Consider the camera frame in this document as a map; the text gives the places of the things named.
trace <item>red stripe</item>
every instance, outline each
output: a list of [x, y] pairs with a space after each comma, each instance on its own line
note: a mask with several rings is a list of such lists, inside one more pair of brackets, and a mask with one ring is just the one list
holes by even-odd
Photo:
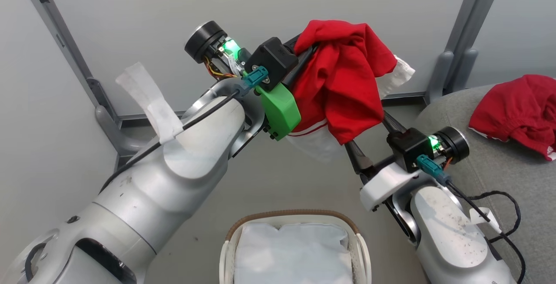
[[313, 130], [310, 130], [309, 132], [305, 132], [305, 133], [303, 133], [303, 134], [296, 134], [296, 135], [288, 134], [288, 136], [289, 136], [289, 137], [302, 137], [302, 136], [307, 135], [307, 134], [309, 134], [309, 133], [313, 133], [314, 131], [316, 131], [316, 130], [322, 128], [323, 126], [326, 126], [327, 124], [328, 124], [328, 122], [325, 122], [325, 123], [323, 123], [322, 125], [317, 126], [316, 128], [314, 128]]

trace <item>white basket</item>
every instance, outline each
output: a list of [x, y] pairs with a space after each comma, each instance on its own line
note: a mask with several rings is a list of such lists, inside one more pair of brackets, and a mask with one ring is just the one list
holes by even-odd
[[359, 233], [353, 221], [345, 215], [326, 210], [286, 210], [271, 211], [248, 215], [236, 222], [226, 235], [226, 241], [220, 252], [220, 284], [233, 284], [235, 256], [238, 242], [242, 236], [242, 227], [246, 223], [268, 223], [275, 228], [292, 223], [328, 223], [338, 225], [347, 232], [347, 249], [351, 254], [351, 269], [354, 284], [371, 284], [371, 261], [367, 243]]

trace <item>glowing green led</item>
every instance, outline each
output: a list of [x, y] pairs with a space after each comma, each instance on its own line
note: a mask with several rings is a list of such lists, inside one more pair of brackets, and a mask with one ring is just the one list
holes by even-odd
[[232, 52], [235, 59], [238, 58], [238, 51], [240, 50], [240, 46], [238, 45], [238, 43], [236, 43], [236, 41], [229, 40], [228, 42], [224, 43], [224, 49]]
[[430, 140], [430, 145], [433, 147], [433, 149], [438, 149], [438, 147], [440, 146], [440, 142], [438, 141], [437, 137], [431, 135], [429, 136], [429, 140]]

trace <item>red cloth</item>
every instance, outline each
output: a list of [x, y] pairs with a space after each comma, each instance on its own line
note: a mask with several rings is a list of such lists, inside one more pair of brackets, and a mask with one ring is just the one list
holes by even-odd
[[292, 90], [301, 114], [294, 132], [327, 119], [330, 133], [345, 144], [382, 122], [375, 78], [392, 72], [397, 59], [366, 23], [312, 20], [295, 52], [317, 42], [318, 50]]
[[505, 142], [512, 138], [554, 160], [556, 80], [527, 74], [497, 84], [473, 112], [469, 128]]

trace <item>gray couch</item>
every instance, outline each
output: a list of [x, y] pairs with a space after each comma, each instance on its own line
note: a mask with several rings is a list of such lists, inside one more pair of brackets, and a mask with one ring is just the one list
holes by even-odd
[[[475, 107], [490, 88], [492, 86], [483, 86], [444, 96], [423, 110], [415, 127], [425, 134], [447, 125], [463, 132], [469, 142], [470, 155], [449, 167], [454, 183], [467, 195], [499, 190], [510, 193], [517, 200], [522, 222], [510, 239], [526, 259], [523, 282], [553, 284], [556, 283], [556, 215], [553, 204], [556, 162], [546, 161], [539, 153], [517, 142], [486, 139], [467, 127]], [[503, 231], [513, 227], [516, 211], [506, 197], [488, 197], [478, 204], [494, 212]], [[495, 248], [517, 279], [520, 274], [517, 256], [504, 240], [495, 242]]]

